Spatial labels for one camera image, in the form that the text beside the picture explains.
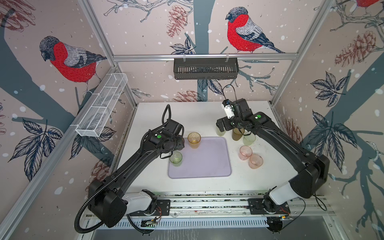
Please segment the tall pale green textured glass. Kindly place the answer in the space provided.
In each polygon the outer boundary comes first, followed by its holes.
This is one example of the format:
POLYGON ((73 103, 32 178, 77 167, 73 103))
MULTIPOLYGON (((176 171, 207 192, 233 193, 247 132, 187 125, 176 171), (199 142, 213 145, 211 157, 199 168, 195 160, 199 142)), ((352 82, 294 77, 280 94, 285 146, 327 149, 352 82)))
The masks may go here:
POLYGON ((216 127, 216 134, 217 134, 219 137, 224 136, 225 133, 226 133, 226 131, 221 132, 220 129, 219 129, 218 127, 216 127))

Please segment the smooth green glass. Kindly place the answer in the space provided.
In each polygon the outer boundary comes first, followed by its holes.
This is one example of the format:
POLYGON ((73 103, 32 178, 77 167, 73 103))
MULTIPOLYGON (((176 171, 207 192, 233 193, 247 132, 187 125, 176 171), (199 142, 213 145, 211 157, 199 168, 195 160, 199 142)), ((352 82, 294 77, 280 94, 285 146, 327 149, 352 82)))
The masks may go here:
POLYGON ((183 155, 180 152, 173 152, 173 154, 170 157, 170 163, 175 166, 179 167, 182 164, 183 155))

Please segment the smooth yellow glass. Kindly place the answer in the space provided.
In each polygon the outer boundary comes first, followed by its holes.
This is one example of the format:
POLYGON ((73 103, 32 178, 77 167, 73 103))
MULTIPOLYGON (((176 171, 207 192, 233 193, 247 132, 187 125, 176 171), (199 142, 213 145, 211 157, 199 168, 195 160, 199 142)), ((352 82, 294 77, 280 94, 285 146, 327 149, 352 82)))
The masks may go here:
POLYGON ((201 135, 197 132, 192 132, 188 135, 188 142, 192 149, 197 149, 201 143, 201 135))

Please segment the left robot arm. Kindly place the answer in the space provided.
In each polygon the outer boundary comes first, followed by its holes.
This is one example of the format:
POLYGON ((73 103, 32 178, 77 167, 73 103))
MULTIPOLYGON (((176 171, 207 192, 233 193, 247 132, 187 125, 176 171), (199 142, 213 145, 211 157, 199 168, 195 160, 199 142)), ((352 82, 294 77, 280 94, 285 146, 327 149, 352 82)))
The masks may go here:
POLYGON ((89 209, 100 222, 79 233, 92 232, 102 225, 114 227, 126 214, 142 212, 147 215, 157 211, 157 196, 143 189, 126 196, 126 191, 139 174, 155 159, 169 158, 185 146, 184 126, 167 120, 161 126, 148 130, 141 139, 139 149, 115 172, 104 180, 94 180, 89 185, 88 200, 77 214, 79 220, 89 209))

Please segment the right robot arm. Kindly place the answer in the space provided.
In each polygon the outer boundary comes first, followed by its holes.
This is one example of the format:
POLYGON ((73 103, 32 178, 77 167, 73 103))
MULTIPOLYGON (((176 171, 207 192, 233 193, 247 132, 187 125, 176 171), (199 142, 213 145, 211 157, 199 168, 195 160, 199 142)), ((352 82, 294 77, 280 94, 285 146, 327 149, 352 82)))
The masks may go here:
POLYGON ((297 171, 288 182, 269 190, 264 195, 266 211, 275 212, 285 202, 301 197, 309 199, 323 186, 329 173, 330 160, 316 155, 294 142, 263 112, 253 113, 245 99, 224 100, 226 116, 217 120, 221 132, 244 129, 259 136, 274 147, 297 171))

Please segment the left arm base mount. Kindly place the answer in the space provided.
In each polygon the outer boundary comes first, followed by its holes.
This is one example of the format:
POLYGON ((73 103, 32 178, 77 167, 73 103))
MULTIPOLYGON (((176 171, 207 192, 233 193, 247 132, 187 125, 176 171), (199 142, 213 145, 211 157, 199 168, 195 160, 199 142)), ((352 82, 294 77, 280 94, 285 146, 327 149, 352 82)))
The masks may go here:
POLYGON ((133 217, 160 217, 160 216, 169 216, 171 208, 171 201, 166 200, 157 200, 156 204, 150 204, 149 208, 145 211, 136 211, 130 213, 130 216, 133 217))

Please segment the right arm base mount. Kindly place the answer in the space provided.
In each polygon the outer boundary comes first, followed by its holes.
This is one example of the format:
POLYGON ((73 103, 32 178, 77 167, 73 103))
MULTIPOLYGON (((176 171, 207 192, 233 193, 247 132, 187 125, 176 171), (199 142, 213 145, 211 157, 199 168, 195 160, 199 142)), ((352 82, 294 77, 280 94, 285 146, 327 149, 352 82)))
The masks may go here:
POLYGON ((265 194, 262 198, 247 199, 247 209, 250 210, 251 215, 290 215, 288 203, 285 202, 281 205, 275 204, 270 198, 269 193, 265 194))

